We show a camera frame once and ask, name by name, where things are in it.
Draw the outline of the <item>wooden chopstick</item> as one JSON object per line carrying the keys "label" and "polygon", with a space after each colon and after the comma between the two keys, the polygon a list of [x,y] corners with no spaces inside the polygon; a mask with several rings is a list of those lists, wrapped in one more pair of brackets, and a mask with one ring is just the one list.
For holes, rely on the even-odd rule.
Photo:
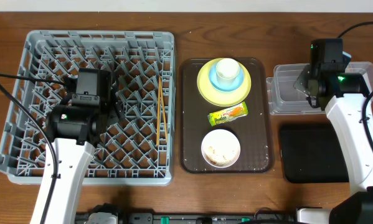
{"label": "wooden chopstick", "polygon": [[158,76],[158,103],[157,103],[157,126],[156,126],[156,145],[159,148],[160,142],[160,124],[161,124],[161,77]]}
{"label": "wooden chopstick", "polygon": [[165,141],[168,142],[167,122],[166,122],[166,113],[165,113],[164,96],[163,96],[163,82],[162,82],[161,77],[159,77],[159,93],[160,93],[161,111],[163,114],[164,136],[165,136]]}

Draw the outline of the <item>yellow green snack wrapper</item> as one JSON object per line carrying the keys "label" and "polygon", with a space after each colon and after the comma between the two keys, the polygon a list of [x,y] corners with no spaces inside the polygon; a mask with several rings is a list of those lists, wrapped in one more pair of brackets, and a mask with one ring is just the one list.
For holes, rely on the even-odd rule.
{"label": "yellow green snack wrapper", "polygon": [[239,117],[248,115],[248,108],[243,101],[229,108],[209,113],[207,116],[211,126],[231,122]]}

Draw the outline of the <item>yellow plate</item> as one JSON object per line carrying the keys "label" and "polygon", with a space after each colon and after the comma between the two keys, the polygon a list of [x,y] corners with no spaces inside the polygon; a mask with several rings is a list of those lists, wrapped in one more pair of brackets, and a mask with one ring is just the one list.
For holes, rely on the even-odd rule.
{"label": "yellow plate", "polygon": [[209,103],[216,106],[232,106],[242,102],[249,94],[252,87],[250,74],[246,67],[240,62],[241,71],[243,71],[243,83],[234,91],[221,91],[216,89],[209,80],[209,72],[212,66],[219,62],[221,58],[209,60],[199,70],[197,76],[197,88],[202,97]]}

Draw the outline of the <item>white bowl with rice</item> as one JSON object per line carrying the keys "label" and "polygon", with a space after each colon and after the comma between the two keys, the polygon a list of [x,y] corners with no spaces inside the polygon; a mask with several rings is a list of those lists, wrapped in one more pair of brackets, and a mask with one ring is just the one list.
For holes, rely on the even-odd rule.
{"label": "white bowl with rice", "polygon": [[235,134],[225,129],[215,129],[207,133],[201,143],[204,160],[219,169],[236,163],[241,153],[241,145]]}

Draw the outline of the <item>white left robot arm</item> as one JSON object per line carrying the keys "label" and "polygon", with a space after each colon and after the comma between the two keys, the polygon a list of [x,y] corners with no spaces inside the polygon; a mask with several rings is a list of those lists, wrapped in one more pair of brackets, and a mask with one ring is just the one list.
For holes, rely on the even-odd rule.
{"label": "white left robot arm", "polygon": [[83,179],[100,136],[124,115],[113,72],[81,68],[45,118],[45,167],[32,223],[73,223]]}

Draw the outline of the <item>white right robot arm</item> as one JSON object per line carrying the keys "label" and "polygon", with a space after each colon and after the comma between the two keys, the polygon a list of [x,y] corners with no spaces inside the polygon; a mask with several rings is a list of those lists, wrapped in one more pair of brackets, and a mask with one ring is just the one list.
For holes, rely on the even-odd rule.
{"label": "white right robot arm", "polygon": [[351,195],[332,209],[300,208],[297,222],[373,223],[373,88],[362,74],[346,72],[351,56],[344,53],[342,39],[313,40],[310,56],[294,87],[330,120],[346,163]]}

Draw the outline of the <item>grey plastic dishwasher rack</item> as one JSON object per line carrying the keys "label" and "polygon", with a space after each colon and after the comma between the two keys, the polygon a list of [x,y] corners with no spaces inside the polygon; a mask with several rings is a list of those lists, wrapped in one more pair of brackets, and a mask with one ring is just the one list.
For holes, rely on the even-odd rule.
{"label": "grey plastic dishwasher rack", "polygon": [[[67,94],[64,78],[81,68],[113,72],[124,118],[107,128],[85,174],[86,185],[167,185],[172,179],[176,48],[170,32],[33,30],[28,33],[0,143],[0,172],[15,184],[39,184],[45,117]],[[163,82],[156,145],[158,76]]]}

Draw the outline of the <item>clear plastic bin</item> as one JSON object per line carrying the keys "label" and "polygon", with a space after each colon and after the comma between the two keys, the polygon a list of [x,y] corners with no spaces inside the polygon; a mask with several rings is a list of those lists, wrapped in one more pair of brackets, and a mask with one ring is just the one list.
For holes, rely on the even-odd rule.
{"label": "clear plastic bin", "polygon": [[[277,65],[273,76],[266,79],[269,112],[272,115],[324,114],[319,108],[312,108],[306,95],[294,88],[294,83],[305,68],[305,63]],[[363,75],[370,90],[373,90],[373,64],[351,62],[348,73]]]}

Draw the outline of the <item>black tray bin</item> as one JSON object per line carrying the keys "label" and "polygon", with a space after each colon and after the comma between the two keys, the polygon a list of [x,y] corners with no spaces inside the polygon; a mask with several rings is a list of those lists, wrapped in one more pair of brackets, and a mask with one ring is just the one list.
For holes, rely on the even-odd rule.
{"label": "black tray bin", "polygon": [[331,124],[284,124],[279,138],[287,181],[293,184],[349,181],[340,143]]}

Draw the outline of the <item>white cup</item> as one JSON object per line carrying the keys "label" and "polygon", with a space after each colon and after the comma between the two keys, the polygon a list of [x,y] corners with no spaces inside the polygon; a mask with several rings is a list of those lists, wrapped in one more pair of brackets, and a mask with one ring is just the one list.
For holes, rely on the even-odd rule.
{"label": "white cup", "polygon": [[222,83],[232,83],[238,75],[239,69],[238,62],[232,58],[223,58],[216,65],[217,75]]}

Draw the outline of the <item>dark brown serving tray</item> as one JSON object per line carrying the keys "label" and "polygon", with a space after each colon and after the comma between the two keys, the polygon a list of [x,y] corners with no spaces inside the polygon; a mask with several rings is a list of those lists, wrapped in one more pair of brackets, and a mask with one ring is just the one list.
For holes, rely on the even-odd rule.
{"label": "dark brown serving tray", "polygon": [[[248,115],[216,126],[210,125],[208,115],[221,107],[206,101],[197,88],[197,75],[208,60],[189,59],[180,67],[181,166],[190,173],[263,173],[273,165],[265,69],[254,58],[240,58],[238,61],[247,69],[252,80],[251,90],[244,99]],[[240,142],[240,156],[228,168],[220,169],[208,164],[201,153],[204,136],[215,129],[230,131]]]}

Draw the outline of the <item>light blue bowl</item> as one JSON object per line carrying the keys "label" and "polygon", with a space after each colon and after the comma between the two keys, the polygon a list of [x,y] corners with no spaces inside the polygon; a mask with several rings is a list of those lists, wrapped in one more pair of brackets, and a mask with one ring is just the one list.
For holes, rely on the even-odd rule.
{"label": "light blue bowl", "polygon": [[238,75],[233,79],[232,83],[222,83],[219,81],[219,76],[216,70],[217,63],[213,64],[209,70],[209,81],[213,87],[220,91],[234,91],[238,89],[244,81],[244,72],[240,67]]}

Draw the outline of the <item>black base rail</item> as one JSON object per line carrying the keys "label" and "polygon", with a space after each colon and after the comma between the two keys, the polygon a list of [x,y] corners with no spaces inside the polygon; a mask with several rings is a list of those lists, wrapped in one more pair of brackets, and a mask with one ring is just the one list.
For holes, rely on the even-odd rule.
{"label": "black base rail", "polygon": [[293,214],[260,208],[256,212],[236,214],[203,213],[156,213],[153,210],[135,210],[126,213],[119,207],[104,203],[89,212],[78,213],[75,223],[117,223],[117,224],[227,224],[227,223],[296,223]]}

